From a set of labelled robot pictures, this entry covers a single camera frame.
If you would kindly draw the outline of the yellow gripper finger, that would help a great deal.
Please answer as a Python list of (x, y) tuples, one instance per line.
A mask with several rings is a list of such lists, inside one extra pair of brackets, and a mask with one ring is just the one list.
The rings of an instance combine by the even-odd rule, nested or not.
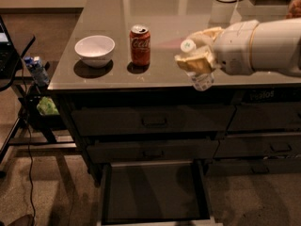
[(214, 71), (215, 57), (209, 46), (176, 55), (175, 61), (181, 69), (190, 73), (203, 74)]
[(212, 27), (205, 30), (201, 30), (195, 33), (192, 33), (188, 36), (189, 40), (192, 40), (197, 47), (210, 46), (214, 45), (216, 38), (224, 31), (220, 26)]

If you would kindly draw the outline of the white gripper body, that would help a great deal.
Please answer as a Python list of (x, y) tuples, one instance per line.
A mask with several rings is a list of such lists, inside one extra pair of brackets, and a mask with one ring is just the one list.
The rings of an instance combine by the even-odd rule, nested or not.
[(224, 29), (214, 41), (214, 55), (221, 70), (229, 75), (251, 75), (251, 41), (257, 20), (232, 24)]

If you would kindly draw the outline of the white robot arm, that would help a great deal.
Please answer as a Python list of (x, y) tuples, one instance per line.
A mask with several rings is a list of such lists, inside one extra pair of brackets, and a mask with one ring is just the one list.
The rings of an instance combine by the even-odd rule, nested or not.
[(175, 61), (189, 73), (219, 69), (229, 75), (276, 72), (300, 77), (301, 19), (213, 27), (189, 35), (181, 49)]

